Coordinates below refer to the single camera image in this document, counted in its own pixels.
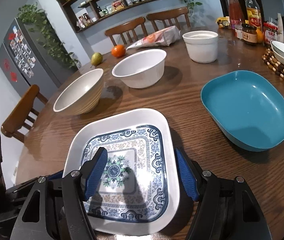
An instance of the juice bottle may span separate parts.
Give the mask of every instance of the juice bottle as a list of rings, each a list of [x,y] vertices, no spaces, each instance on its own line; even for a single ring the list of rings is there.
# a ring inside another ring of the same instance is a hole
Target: juice bottle
[[[256,0],[246,0],[249,25],[257,27],[262,31],[262,19],[260,7]]]
[[[245,23],[243,12],[241,10],[238,0],[229,0],[229,16],[231,29],[233,30],[235,29],[236,25],[241,25],[241,23]]]

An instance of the striped ceramic bowl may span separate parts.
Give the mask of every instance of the striped ceramic bowl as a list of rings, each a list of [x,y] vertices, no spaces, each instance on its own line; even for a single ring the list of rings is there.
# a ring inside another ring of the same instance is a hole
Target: striped ceramic bowl
[[[58,97],[53,110],[63,115],[87,113],[96,107],[104,84],[103,70],[91,70],[73,81]]]

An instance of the refrigerator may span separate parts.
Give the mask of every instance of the refrigerator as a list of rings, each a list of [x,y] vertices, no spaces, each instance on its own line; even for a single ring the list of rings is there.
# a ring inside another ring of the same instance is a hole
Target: refrigerator
[[[31,27],[14,19],[0,47],[0,67],[20,96],[36,84],[40,93],[49,99],[77,69],[51,57],[37,41],[43,40],[42,34],[29,31]],[[33,108],[41,111],[43,107],[36,98]]]

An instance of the wooden trivet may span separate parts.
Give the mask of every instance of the wooden trivet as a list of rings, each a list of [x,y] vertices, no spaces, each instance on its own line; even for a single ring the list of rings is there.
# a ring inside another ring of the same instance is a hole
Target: wooden trivet
[[[284,80],[284,64],[279,62],[270,49],[266,49],[265,54],[262,55],[263,62],[267,64],[268,68],[280,76]]]

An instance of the metal screw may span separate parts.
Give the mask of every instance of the metal screw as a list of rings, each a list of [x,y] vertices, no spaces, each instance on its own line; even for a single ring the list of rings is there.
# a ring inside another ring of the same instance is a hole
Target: metal screw
[[[242,178],[242,177],[240,177],[240,176],[238,176],[238,177],[236,178],[236,180],[237,180],[237,182],[240,182],[240,183],[244,182],[244,178]]]
[[[211,173],[211,171],[203,171],[202,174],[205,177],[210,177],[212,173]]]
[[[46,181],[45,177],[39,177],[37,180],[39,183],[43,183],[44,181]]]
[[[78,176],[80,174],[80,172],[78,171],[78,170],[76,170],[76,171],[71,171],[71,176],[72,177],[76,177],[76,176]]]

